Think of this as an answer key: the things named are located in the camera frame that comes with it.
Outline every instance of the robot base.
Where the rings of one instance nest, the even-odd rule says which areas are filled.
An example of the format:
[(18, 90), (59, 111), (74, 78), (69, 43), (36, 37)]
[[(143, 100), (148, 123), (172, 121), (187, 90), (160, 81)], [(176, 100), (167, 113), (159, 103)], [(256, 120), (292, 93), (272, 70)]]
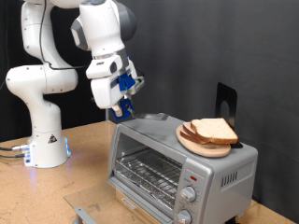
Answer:
[(51, 168), (64, 164), (70, 156), (67, 138), (62, 131), (53, 133), (33, 132), (28, 139), (30, 157), (24, 158), (25, 166), (37, 168)]

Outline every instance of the control knob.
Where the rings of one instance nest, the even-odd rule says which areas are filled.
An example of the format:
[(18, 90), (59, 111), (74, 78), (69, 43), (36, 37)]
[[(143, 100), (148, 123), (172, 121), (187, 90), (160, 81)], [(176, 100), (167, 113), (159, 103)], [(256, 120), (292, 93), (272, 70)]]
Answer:
[(177, 222), (181, 223), (181, 224), (190, 224), (192, 222), (191, 215), (187, 210), (181, 210), (176, 215), (176, 219), (177, 219)]
[(186, 187), (179, 192), (180, 196), (183, 197), (188, 203), (194, 202), (196, 198), (195, 190), (192, 187)]

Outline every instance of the black cable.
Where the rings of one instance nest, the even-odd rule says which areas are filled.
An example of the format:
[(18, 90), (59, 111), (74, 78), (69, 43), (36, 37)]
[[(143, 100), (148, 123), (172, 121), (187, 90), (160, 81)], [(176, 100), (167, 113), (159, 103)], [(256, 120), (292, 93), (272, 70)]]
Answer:
[(0, 147), (0, 150), (2, 151), (12, 151), (10, 147)]
[[(8, 16), (8, 1), (7, 1), (7, 16), (6, 16), (6, 18), (7, 18), (7, 27), (6, 27), (6, 54), (7, 54), (7, 71), (8, 71), (8, 69), (9, 69), (9, 58), (8, 58), (8, 18), (9, 18), (9, 16)], [(1, 84), (1, 86), (0, 86), (0, 90), (2, 90), (2, 88), (3, 88), (3, 86), (4, 86), (4, 84), (6, 83), (6, 79), (4, 78), (4, 81), (2, 82), (2, 84)]]
[(23, 158), (23, 157), (25, 157), (25, 155), (24, 154), (19, 154), (19, 155), (16, 155), (16, 156), (4, 156), (4, 155), (0, 155), (0, 157), (3, 157), (3, 158)]
[(79, 69), (79, 68), (83, 68), (83, 67), (88, 67), (89, 65), (82, 65), (82, 66), (76, 66), (76, 67), (65, 67), (65, 68), (54, 68), (54, 67), (52, 67), (52, 64), (50, 62), (47, 62), (45, 60), (44, 53), (43, 53), (43, 48), (41, 46), (41, 34), (42, 34), (42, 29), (43, 29), (43, 23), (44, 23), (44, 19), (45, 19), (46, 9), (47, 9), (47, 0), (45, 0), (44, 12), (43, 12), (43, 16), (42, 16), (42, 19), (41, 19), (40, 31), (39, 31), (39, 47), (40, 47), (41, 58), (43, 59), (43, 61), (45, 63), (48, 63), (49, 67), (52, 70), (69, 70), (69, 69)]
[(142, 76), (142, 77), (145, 76), (144, 72), (142, 72), (142, 70), (141, 70), (140, 68), (138, 68), (138, 67), (135, 67), (135, 68), (141, 73), (141, 76)]

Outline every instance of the logo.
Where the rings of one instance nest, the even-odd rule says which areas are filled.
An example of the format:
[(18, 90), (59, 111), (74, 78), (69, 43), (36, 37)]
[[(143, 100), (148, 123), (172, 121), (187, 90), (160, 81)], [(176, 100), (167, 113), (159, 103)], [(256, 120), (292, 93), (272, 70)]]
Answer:
[(49, 143), (54, 143), (54, 142), (57, 142), (57, 139), (55, 138), (54, 134), (50, 136), (50, 140), (48, 142)]

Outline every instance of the table surface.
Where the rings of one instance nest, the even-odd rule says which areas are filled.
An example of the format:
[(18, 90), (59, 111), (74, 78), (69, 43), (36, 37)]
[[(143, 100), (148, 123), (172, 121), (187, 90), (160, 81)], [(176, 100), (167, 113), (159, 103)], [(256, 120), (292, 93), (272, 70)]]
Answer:
[[(0, 158), (0, 224), (71, 224), (76, 217), (64, 196), (92, 188), (107, 179), (108, 154), (115, 124), (103, 121), (63, 130), (72, 156), (50, 169), (25, 167), (23, 159)], [(0, 143), (11, 147), (27, 138)], [(1, 151), (2, 155), (20, 152)], [(295, 224), (252, 201), (242, 224)]]

